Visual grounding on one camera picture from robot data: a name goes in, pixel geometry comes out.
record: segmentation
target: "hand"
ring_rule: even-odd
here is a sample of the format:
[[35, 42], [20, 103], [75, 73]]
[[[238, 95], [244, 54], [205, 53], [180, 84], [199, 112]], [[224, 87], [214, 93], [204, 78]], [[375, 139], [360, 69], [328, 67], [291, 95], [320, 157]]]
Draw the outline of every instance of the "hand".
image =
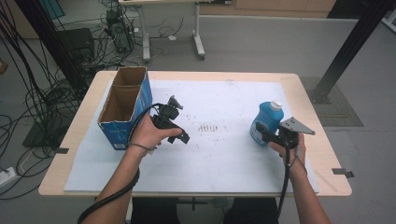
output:
[[[295, 163], [298, 163], [299, 161], [301, 162], [302, 165], [305, 165], [306, 147], [305, 147], [305, 142], [304, 142], [304, 135], [302, 133], [298, 134], [298, 141], [299, 141], [299, 147], [300, 147], [300, 154], [298, 155], [298, 158], [295, 158], [297, 148], [290, 150], [290, 164], [292, 164], [294, 162], [294, 164], [290, 167], [290, 170], [293, 166], [296, 166]], [[269, 142], [268, 147], [277, 151], [280, 154], [280, 156], [283, 158], [283, 162], [285, 162], [285, 159], [286, 159], [286, 149], [285, 148], [283, 148], [282, 146], [280, 146], [274, 142]]]
[[135, 143], [147, 148], [155, 148], [157, 145], [161, 143], [161, 141], [170, 136], [176, 136], [181, 134], [181, 129], [173, 128], [173, 129], [158, 129], [154, 126], [151, 120], [151, 116], [146, 114], [141, 123], [137, 126], [134, 131], [134, 135], [132, 136], [131, 143]]

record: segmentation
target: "blue box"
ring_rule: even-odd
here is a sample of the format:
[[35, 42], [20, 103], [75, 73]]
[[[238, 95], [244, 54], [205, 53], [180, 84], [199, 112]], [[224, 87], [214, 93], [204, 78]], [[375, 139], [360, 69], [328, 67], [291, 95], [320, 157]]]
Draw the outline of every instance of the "blue box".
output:
[[128, 147], [137, 116], [152, 104], [146, 67], [122, 67], [114, 77], [98, 124], [116, 150]]

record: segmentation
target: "table leg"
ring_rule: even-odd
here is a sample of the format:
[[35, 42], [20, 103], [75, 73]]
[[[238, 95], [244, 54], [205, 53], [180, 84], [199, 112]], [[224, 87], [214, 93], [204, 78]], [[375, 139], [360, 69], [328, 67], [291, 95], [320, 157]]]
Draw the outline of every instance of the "table leg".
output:
[[141, 26], [142, 33], [143, 33], [143, 61], [145, 63], [148, 63], [149, 60], [150, 60], [150, 55], [149, 55], [149, 34], [146, 32], [145, 15], [143, 13], [142, 6], [137, 6], [135, 8], [137, 9], [137, 13], [139, 15], [140, 26]]
[[197, 46], [198, 55], [205, 58], [204, 46], [202, 45], [201, 37], [199, 36], [199, 3], [195, 3], [195, 30], [192, 31], [195, 45]]

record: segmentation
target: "table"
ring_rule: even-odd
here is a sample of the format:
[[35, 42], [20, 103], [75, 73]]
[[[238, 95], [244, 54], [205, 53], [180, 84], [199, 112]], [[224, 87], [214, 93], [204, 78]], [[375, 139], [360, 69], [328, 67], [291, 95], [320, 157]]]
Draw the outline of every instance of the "table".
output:
[[[93, 80], [85, 99], [83, 100], [61, 147], [69, 148], [67, 154], [56, 154], [48, 169], [39, 193], [53, 196], [86, 195], [95, 196], [98, 193], [64, 191], [64, 186], [73, 165], [78, 146], [92, 119], [108, 82], [114, 78], [116, 71], [99, 72]], [[305, 144], [308, 148], [307, 156], [319, 186], [318, 196], [348, 196], [352, 190], [344, 175], [334, 175], [332, 168], [341, 168], [332, 146], [324, 132], [318, 116], [311, 105], [304, 87], [294, 74], [273, 73], [221, 73], [221, 72], [173, 72], [149, 71], [151, 80], [235, 80], [254, 82], [279, 82], [288, 98], [290, 110], [294, 117], [316, 131], [315, 136], [307, 135]], [[265, 193], [249, 196], [265, 196]]]
[[139, 15], [140, 25], [141, 25], [142, 33], [143, 33], [143, 61], [145, 63], [148, 63], [150, 60], [149, 34], [146, 32], [145, 14], [144, 14], [144, 9], [143, 9], [144, 5], [147, 5], [147, 4], [150, 4], [150, 5], [174, 4], [174, 6], [177, 6], [177, 4], [181, 4], [181, 3], [195, 4], [195, 9], [194, 9], [195, 29], [192, 31], [192, 36], [195, 41], [195, 46], [197, 48], [198, 55], [200, 57], [202, 57], [203, 59], [205, 58], [204, 46], [202, 44], [201, 37], [199, 35], [199, 10], [200, 10], [199, 2], [200, 2], [199, 0], [166, 0], [166, 1], [165, 0], [133, 0], [133, 1], [119, 0], [120, 5], [135, 6], [135, 8], [137, 9], [137, 13]]

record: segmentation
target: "plastic bottle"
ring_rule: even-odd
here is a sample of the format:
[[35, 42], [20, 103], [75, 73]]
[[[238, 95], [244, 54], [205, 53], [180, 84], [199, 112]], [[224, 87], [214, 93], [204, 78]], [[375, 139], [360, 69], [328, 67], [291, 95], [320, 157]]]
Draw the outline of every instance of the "plastic bottle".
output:
[[260, 122], [269, 132], [276, 133], [279, 122], [283, 119], [282, 103], [279, 101], [264, 102], [260, 104], [260, 112], [253, 120], [250, 127], [251, 137], [261, 146], [267, 143], [262, 141], [262, 134], [256, 130], [256, 122]]

